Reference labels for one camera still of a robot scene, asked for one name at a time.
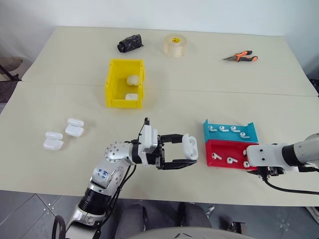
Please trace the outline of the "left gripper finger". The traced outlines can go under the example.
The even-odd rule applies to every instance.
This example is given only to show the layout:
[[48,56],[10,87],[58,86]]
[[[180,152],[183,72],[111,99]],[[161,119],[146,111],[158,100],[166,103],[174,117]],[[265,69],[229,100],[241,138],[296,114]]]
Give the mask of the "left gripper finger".
[[161,143],[164,145],[165,143],[182,143],[182,134],[167,134],[161,136]]
[[191,159],[175,159],[172,162],[165,162],[163,170],[177,170],[195,164],[197,160]]

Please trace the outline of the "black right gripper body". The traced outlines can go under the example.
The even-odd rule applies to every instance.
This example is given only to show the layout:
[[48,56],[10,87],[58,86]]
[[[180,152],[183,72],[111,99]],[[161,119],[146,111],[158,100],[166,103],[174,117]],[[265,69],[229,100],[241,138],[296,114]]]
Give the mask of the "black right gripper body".
[[261,176],[261,178],[270,178],[271,176],[279,176],[284,173],[285,171],[281,167],[258,167],[258,174]]

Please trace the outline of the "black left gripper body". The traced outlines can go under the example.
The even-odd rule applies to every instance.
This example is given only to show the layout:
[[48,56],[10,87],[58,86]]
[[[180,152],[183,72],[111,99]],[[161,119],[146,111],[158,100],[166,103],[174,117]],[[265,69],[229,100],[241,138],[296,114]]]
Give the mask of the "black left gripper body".
[[155,166],[157,169],[166,170],[164,153],[164,135],[158,135],[158,145],[154,151]]

